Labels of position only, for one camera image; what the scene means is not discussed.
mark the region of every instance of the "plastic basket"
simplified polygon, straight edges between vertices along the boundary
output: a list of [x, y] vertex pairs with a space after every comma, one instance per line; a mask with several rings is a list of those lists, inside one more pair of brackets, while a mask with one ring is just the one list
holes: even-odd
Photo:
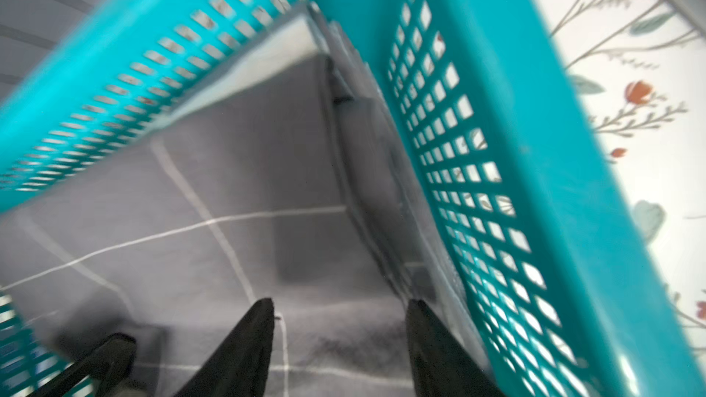
[[[10, 296], [0, 293], [0, 396], [28, 396], [68, 366], [66, 360], [34, 339], [28, 323], [15, 313]], [[87, 379], [69, 395], [88, 397], [92, 390], [91, 380]]]
[[[297, 0], [110, 0], [0, 110], [0, 208], [138, 137]], [[529, 0], [315, 0], [369, 62], [509, 396], [701, 396]]]

